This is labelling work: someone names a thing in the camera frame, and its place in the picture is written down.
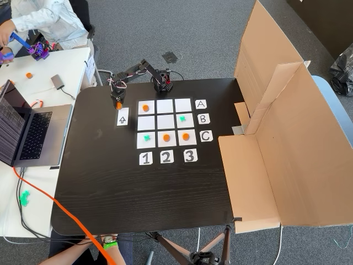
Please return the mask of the person's right hand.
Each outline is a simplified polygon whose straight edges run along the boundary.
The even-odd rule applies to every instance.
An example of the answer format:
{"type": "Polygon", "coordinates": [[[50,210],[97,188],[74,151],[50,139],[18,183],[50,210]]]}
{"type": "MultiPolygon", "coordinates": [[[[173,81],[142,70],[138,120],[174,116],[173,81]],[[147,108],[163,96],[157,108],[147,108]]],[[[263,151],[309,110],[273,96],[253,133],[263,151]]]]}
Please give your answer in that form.
{"type": "Polygon", "coordinates": [[[0,25],[0,45],[5,47],[9,43],[9,39],[16,26],[11,19],[5,21],[0,25]]]}

